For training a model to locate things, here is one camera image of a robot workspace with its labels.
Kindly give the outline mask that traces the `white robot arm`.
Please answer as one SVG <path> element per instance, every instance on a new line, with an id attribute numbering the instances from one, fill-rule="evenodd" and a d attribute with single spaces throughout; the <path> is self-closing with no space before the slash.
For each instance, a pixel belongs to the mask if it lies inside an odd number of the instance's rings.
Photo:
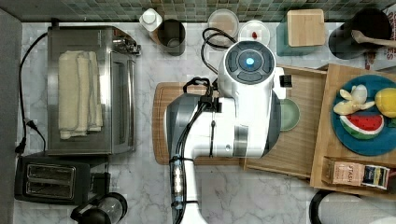
<path id="1" fill-rule="evenodd" d="M 231 45 L 211 82 L 195 77 L 164 112 L 173 224 L 205 224 L 194 173 L 198 157 L 261 158 L 276 144 L 280 101 L 291 79 L 258 41 Z"/>

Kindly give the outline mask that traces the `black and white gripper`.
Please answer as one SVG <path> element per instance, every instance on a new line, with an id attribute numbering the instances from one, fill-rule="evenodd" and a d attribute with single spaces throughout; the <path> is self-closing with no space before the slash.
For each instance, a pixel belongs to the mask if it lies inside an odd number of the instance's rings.
<path id="1" fill-rule="evenodd" d="M 282 67 L 277 67 L 274 77 L 274 92 L 283 100 L 287 97 L 287 89 L 292 87 L 291 75 L 286 75 Z"/>

